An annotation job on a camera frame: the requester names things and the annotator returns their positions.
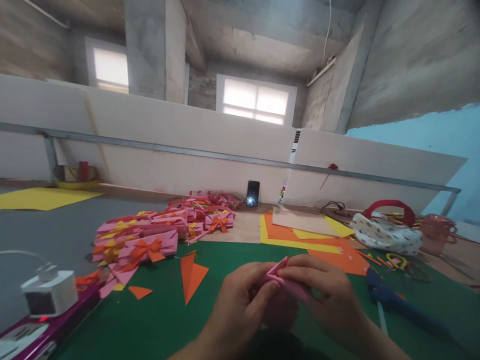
gray floor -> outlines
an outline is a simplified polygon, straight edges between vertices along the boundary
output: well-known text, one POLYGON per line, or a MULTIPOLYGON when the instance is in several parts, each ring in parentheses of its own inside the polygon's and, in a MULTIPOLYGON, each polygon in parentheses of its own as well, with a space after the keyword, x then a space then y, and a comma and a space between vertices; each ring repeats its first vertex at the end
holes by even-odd
MULTIPOLYGON (((0 194, 15 190, 20 189, 0 187, 0 194)), ((96 230, 105 220, 166 207, 166 201, 103 195, 51 211, 0 210, 0 250, 35 252, 61 270, 87 275, 97 268, 86 256, 92 252, 96 230)), ((0 332, 28 314, 20 285, 36 275, 39 265, 33 257, 0 257, 0 332)))

concrete ceiling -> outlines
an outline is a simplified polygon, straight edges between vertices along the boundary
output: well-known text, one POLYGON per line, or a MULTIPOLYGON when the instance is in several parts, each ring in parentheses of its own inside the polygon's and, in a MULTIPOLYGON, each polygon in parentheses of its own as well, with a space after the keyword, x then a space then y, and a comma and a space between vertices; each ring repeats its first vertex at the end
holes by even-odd
MULTIPOLYGON (((322 63, 329 0, 181 0, 207 59, 306 78, 322 63)), ((124 0, 48 0, 74 25, 125 32, 124 0)), ((366 0, 332 0, 325 58, 350 40, 366 0)))

smartphone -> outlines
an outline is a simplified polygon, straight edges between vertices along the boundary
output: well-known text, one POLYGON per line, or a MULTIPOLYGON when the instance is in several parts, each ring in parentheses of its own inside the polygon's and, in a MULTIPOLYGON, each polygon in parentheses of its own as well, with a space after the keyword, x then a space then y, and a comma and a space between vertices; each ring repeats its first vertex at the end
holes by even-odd
POLYGON ((246 205, 248 207, 256 208, 259 205, 259 192, 260 183, 250 180, 246 189, 246 205))

patterned fabric bag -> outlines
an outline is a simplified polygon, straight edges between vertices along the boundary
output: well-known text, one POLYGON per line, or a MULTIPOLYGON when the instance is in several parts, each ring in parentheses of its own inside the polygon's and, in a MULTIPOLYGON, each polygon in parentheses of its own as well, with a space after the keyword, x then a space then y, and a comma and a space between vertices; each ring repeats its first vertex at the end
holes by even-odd
POLYGON ((410 207, 398 200, 374 202, 363 214, 353 217, 350 228, 362 244, 373 249, 385 250, 401 255, 417 255, 422 246, 422 233, 414 230, 415 214, 410 207), (403 225, 394 225, 380 218, 372 219, 372 212, 379 207, 403 208, 403 225))

black cable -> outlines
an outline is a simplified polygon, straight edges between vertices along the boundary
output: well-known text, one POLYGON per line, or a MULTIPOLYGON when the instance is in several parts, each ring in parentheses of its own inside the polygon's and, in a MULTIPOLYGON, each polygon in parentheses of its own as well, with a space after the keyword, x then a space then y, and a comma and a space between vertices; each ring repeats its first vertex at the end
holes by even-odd
POLYGON ((345 221, 341 221, 341 220, 338 220, 337 218, 327 214, 327 212, 324 210, 327 206, 330 206, 330 205, 337 205, 338 206, 338 210, 343 210, 345 209, 345 204, 341 201, 330 201, 328 204, 322 206, 320 208, 320 213, 326 217, 329 217, 330 219, 333 219, 335 220, 336 222, 339 222, 343 225, 346 225, 346 226, 349 226, 350 224, 348 222, 345 222, 345 221))

